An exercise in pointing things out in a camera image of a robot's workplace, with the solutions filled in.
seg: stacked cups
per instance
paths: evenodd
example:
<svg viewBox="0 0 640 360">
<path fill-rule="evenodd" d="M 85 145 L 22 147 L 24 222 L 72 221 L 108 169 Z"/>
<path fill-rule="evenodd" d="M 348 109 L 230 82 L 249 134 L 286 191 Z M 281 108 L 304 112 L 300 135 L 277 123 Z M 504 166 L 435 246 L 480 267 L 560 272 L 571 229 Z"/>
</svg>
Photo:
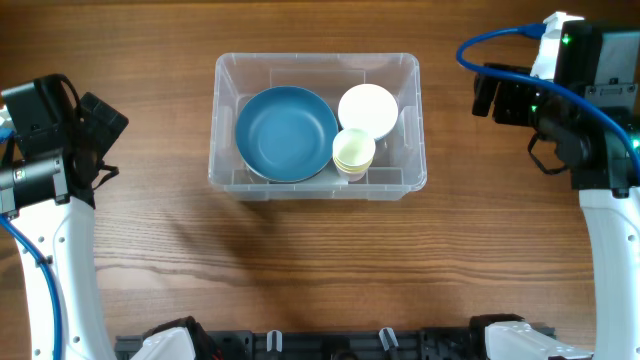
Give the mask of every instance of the stacked cups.
<svg viewBox="0 0 640 360">
<path fill-rule="evenodd" d="M 342 130 L 333 140 L 333 162 L 340 176 L 348 181 L 362 179 L 375 152 L 375 140 L 361 129 Z"/>
</svg>

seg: clear plastic container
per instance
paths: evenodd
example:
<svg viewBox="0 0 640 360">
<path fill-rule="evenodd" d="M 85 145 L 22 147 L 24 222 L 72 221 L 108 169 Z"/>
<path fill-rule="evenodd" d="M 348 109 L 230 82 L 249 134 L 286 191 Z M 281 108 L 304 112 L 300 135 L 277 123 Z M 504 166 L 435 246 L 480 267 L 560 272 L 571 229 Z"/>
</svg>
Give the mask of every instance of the clear plastic container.
<svg viewBox="0 0 640 360">
<path fill-rule="evenodd" d="M 271 183 L 247 168 L 234 134 L 238 114 L 254 95 L 274 86 L 299 86 L 318 94 L 337 114 L 342 95 L 364 83 L 389 90 L 400 115 L 391 133 L 376 142 L 362 179 L 346 183 L 332 162 L 295 184 Z M 427 182 L 427 162 L 418 60 L 411 54 L 222 55 L 216 63 L 209 182 L 241 200 L 399 200 L 420 190 Z"/>
</svg>

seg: blue bowl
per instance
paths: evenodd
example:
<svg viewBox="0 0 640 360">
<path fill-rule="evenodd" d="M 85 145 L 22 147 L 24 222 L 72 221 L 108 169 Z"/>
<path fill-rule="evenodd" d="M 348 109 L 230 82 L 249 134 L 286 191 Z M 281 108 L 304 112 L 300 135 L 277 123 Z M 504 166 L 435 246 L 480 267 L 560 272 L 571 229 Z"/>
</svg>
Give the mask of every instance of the blue bowl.
<svg viewBox="0 0 640 360">
<path fill-rule="evenodd" d="M 331 160 L 338 123 L 313 92 L 280 86 L 254 96 L 236 124 L 236 145 L 247 166 L 276 182 L 297 182 Z"/>
</svg>

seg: wood grain surface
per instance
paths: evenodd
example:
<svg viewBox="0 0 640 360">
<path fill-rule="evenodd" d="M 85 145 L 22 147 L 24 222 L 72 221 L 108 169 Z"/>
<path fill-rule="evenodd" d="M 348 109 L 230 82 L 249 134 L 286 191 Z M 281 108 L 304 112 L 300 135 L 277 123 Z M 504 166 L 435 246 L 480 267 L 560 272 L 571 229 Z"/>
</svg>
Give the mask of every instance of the wood grain surface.
<svg viewBox="0 0 640 360">
<path fill-rule="evenodd" d="M 593 348 L 591 249 L 569 176 L 534 166 L 530 129 L 471 115 L 474 75 L 454 54 L 559 9 L 637 23 L 639 2 L 0 3 L 0 88 L 61 72 L 130 119 L 107 155 L 121 175 L 96 194 L 112 339 L 187 315 L 260 332 L 464 326 L 514 312 Z M 238 203 L 212 188 L 214 65 L 226 52 L 414 54 L 425 188 L 383 203 Z M 536 42 L 498 39 L 469 58 L 526 66 L 536 53 Z M 553 162 L 550 150 L 541 157 Z M 0 359 L 29 358 L 24 279 L 4 233 L 0 319 Z"/>
</svg>

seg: wooden tabletop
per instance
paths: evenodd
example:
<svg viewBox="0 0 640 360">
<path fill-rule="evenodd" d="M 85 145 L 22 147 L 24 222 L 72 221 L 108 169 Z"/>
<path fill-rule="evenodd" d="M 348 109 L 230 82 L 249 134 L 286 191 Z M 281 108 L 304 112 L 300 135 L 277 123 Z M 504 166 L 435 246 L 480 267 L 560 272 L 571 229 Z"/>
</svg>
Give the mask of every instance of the wooden tabletop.
<svg viewBox="0 0 640 360">
<path fill-rule="evenodd" d="M 209 330 L 291 332 L 465 326 L 513 312 L 593 348 L 591 249 L 569 176 L 531 162 L 531 129 L 471 115 L 474 74 L 454 53 L 555 10 L 638 22 L 638 2 L 64 2 L 0 1 L 0 88 L 65 73 L 130 119 L 106 158 L 121 175 L 96 194 L 112 339 L 187 315 Z M 530 66 L 537 46 L 498 39 L 469 58 Z M 414 54 L 424 189 L 396 202 L 238 203 L 212 188 L 214 65 L 227 52 Z M 540 152 L 553 163 L 551 150 Z M 4 233 L 0 319 L 0 358 L 29 358 L 24 279 Z"/>
</svg>

